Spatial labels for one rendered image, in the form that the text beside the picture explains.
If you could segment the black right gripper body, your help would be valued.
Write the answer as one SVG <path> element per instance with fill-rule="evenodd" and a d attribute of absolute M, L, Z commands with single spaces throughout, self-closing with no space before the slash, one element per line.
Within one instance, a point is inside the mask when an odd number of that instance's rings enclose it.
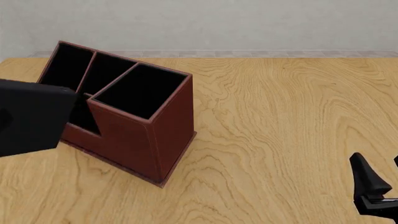
<path fill-rule="evenodd" d="M 360 215 L 398 219 L 398 198 L 369 198 L 354 194 L 354 204 Z"/>

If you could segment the red-brown desk caddy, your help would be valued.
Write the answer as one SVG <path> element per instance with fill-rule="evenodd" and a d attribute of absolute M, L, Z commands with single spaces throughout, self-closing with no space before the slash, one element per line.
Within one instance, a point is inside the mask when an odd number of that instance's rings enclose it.
<path fill-rule="evenodd" d="M 196 135 L 192 74 L 60 41 L 38 82 L 77 94 L 64 143 L 156 186 Z"/>

